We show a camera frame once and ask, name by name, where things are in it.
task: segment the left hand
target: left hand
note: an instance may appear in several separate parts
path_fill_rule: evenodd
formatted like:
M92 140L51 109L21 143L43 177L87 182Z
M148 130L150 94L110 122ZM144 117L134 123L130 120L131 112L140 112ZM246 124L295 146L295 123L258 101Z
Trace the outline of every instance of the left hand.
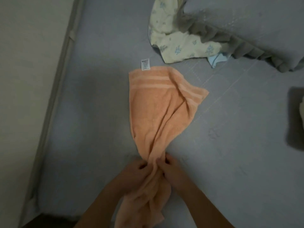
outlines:
M152 172L153 165L144 160L129 163L115 178L117 187L127 194L140 187L145 178Z

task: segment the wall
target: wall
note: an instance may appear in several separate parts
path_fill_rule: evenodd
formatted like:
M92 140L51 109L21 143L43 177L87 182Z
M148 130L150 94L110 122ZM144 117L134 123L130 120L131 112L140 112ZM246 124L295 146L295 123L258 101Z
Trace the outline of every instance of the wall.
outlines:
M73 0L0 0L0 224L17 227Z

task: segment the orange towel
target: orange towel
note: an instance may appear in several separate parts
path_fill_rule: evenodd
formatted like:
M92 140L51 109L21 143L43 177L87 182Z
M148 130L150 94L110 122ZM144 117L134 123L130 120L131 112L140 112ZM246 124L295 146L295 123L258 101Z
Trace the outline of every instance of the orange towel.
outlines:
M152 67L129 73L131 134L141 157L154 168L142 186L124 196L115 228L151 228L164 217L171 186L157 167L165 149L192 121L208 91L189 84L176 69Z

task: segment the care label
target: care label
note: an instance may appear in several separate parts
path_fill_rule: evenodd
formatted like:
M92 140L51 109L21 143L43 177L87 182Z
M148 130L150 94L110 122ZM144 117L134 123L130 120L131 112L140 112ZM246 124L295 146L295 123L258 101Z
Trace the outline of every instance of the care label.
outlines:
M150 59L141 60L141 70L150 70Z

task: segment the forearm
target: forearm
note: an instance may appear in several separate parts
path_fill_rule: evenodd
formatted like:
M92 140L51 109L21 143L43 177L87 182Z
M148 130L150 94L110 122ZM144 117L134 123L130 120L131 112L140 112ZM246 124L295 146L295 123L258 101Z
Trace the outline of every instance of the forearm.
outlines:
M180 193L198 228L233 227L206 195L191 181L187 189Z
M83 214L75 228L108 228L122 195L123 192L121 192L116 179L113 179Z

